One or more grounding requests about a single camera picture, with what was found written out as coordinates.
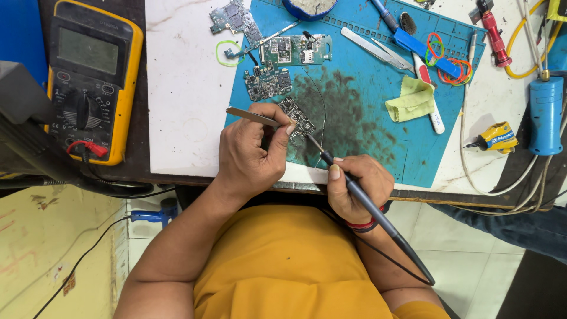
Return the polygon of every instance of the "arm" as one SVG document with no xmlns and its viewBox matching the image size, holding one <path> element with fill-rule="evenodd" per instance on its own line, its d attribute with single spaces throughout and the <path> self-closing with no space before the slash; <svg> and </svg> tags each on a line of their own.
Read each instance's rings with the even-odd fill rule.
<svg viewBox="0 0 567 319">
<path fill-rule="evenodd" d="M 393 177 L 380 163 L 368 155 L 348 156 L 344 159 L 335 158 L 334 164 L 329 168 L 328 192 L 331 207 L 351 224 L 367 224 L 371 219 L 370 213 L 356 198 L 351 198 L 349 195 L 346 189 L 345 171 L 359 177 L 358 183 L 377 206 L 383 205 L 388 200 L 393 190 Z M 425 278 L 382 227 L 377 226 L 367 233 L 356 233 L 356 235 L 413 273 Z M 405 303 L 418 300 L 443 308 L 431 287 L 411 277 L 364 243 L 357 241 L 357 248 L 372 283 L 391 311 Z"/>
<path fill-rule="evenodd" d="M 268 151 L 260 148 L 264 131 L 269 131 L 262 124 L 240 119 L 222 131 L 217 177 L 149 244 L 124 284 L 115 319 L 193 318 L 193 285 L 217 231 L 285 172 L 295 124 L 275 104 L 255 103 L 249 110 L 282 124 Z"/>
</svg>

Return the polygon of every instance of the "cleaning cloth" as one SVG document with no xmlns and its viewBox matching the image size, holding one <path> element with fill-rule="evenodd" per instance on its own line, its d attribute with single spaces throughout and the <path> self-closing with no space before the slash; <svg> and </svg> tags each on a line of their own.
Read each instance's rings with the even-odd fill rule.
<svg viewBox="0 0 567 319">
<path fill-rule="evenodd" d="M 401 80 L 400 97 L 386 101 L 386 109 L 394 122 L 403 122 L 433 113 L 434 90 L 433 85 L 405 75 Z"/>
</svg>

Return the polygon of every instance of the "white table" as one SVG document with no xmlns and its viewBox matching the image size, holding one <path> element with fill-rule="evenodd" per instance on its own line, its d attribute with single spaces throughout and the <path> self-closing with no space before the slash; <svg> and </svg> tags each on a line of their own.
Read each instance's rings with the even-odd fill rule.
<svg viewBox="0 0 567 319">
<path fill-rule="evenodd" d="M 502 38 L 507 43 L 522 19 L 522 0 L 498 0 L 493 9 Z M 530 0 L 530 7 L 537 0 Z M 227 0 L 146 1 L 147 72 L 149 96 L 151 172 L 213 177 L 218 171 L 218 140 L 225 124 L 236 68 L 216 61 L 214 48 L 220 40 L 242 41 L 243 34 L 222 31 L 222 39 L 209 30 L 209 13 Z M 250 0 L 244 0 L 250 6 Z M 437 0 L 431 11 L 469 23 L 471 1 Z M 541 10 L 534 14 L 538 27 Z M 536 74 L 509 79 L 504 69 L 494 66 L 490 45 L 472 81 L 468 97 L 466 140 L 471 142 L 490 125 L 508 121 L 518 130 L 525 111 L 528 84 Z M 527 35 L 520 32 L 511 57 L 512 69 L 523 73 L 532 67 Z M 397 190 L 420 190 L 477 194 L 464 176 L 459 155 L 460 118 L 457 120 L 431 188 L 395 184 Z M 485 191 L 493 189 L 507 156 L 497 152 L 467 149 L 473 179 Z M 287 163 L 284 182 L 326 183 L 327 172 Z"/>
</svg>

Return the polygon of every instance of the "yellow multimeter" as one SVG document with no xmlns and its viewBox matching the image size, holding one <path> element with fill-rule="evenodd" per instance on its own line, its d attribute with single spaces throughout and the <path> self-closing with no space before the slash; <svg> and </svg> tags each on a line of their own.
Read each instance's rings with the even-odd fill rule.
<svg viewBox="0 0 567 319">
<path fill-rule="evenodd" d="M 47 93 L 57 121 L 45 130 L 63 148 L 93 142 L 108 153 L 88 152 L 90 163 L 122 161 L 142 42 L 142 30 L 115 14 L 73 0 L 55 4 Z M 70 154 L 81 160 L 75 148 Z"/>
</svg>

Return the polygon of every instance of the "yellow wall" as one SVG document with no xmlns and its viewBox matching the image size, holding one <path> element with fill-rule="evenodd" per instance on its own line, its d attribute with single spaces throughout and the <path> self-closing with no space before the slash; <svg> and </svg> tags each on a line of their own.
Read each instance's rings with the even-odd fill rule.
<svg viewBox="0 0 567 319">
<path fill-rule="evenodd" d="M 123 200 L 67 185 L 31 187 L 0 199 L 0 318 L 32 318 L 124 211 Z M 114 227 L 125 228 L 126 221 Z M 114 234 L 109 231 L 83 258 L 75 287 L 66 296 L 61 291 L 40 319 L 112 317 Z"/>
</svg>

